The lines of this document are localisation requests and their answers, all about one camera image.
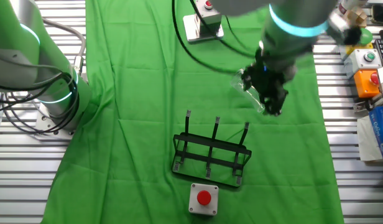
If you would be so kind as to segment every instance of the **robotic arm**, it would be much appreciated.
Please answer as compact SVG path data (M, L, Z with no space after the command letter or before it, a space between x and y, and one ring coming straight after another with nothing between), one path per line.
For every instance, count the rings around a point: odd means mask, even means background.
M90 99L79 69L48 35L34 0L0 0L0 92L28 91L57 124L50 131L74 131Z
M253 87L259 93L255 101L265 107L266 113L278 116L288 94L283 85L293 79L296 59L312 52L317 37L327 31L337 44L355 45L361 30L336 13L335 0L212 0L217 11L230 16L240 16L268 3L270 13L255 62L240 70L238 86L243 91Z

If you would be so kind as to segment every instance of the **clear plastic cup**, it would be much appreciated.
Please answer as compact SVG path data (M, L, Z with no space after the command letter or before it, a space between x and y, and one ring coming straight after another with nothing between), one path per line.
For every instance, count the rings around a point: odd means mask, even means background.
M259 101L259 93L252 86L250 89L244 91L244 82L241 79L241 75L244 73L244 69L238 70L234 78L231 80L231 85L233 88L237 89L238 92L243 94L256 109L258 113L263 113L265 111L265 106Z

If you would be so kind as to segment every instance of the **green backdrop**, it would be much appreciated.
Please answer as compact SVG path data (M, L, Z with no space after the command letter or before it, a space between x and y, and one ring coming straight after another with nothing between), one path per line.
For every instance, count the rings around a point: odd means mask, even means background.
M197 65L181 48L171 2L87 0L88 78L92 102L60 164L42 223L343 223L323 122L313 57L299 72L279 117L257 114L232 77ZM188 1L177 2L182 17ZM267 9L230 18L239 38L258 45ZM225 39L237 46L223 23ZM188 45L198 58L239 69L251 60L211 41ZM252 157L238 189L219 185L218 214L191 215L190 184L170 171L172 136L184 129L244 144Z

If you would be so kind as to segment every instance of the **red button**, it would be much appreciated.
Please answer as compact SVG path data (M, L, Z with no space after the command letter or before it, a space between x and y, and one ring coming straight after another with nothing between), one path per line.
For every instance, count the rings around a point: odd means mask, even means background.
M378 84L379 84L378 74L377 74L376 72L374 72L373 74L371 74L370 82L373 83L373 84L375 84L375 85L378 85Z
M197 195L197 201L200 205L208 205L211 202L211 194L206 190L202 190Z
M205 2L205 8L206 9L212 9L211 1L208 0L208 1Z

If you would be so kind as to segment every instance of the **metal grating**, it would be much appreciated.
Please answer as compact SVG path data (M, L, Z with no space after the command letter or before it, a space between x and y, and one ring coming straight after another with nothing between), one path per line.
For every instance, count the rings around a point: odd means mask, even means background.
M44 17L85 29L84 1L37 1ZM379 38L383 27L368 29ZM80 41L65 31L47 26L52 39L72 62ZM352 93L334 41L323 35L315 45L314 58L323 114L331 144L342 209L347 224L383 224L383 164L359 160L357 117ZM16 106L19 115L34 125L37 112L30 103ZM6 118L0 128L0 223L39 223L48 193L68 141L40 142L21 133Z

